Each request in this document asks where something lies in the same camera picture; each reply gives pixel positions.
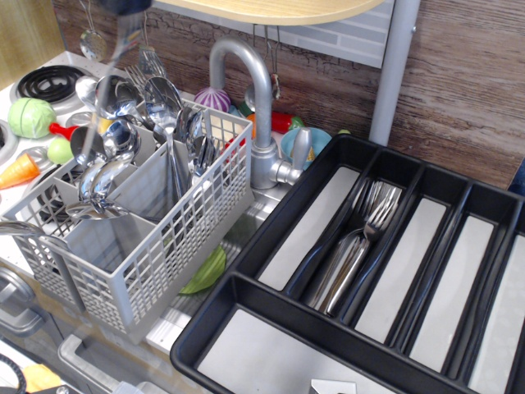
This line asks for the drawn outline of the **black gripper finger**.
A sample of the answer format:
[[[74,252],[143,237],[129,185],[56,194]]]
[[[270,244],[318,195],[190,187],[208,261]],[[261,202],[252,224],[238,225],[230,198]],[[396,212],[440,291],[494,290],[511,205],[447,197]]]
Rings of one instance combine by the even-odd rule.
[[[99,0],[100,6],[113,15],[132,15],[149,9],[152,0]]]

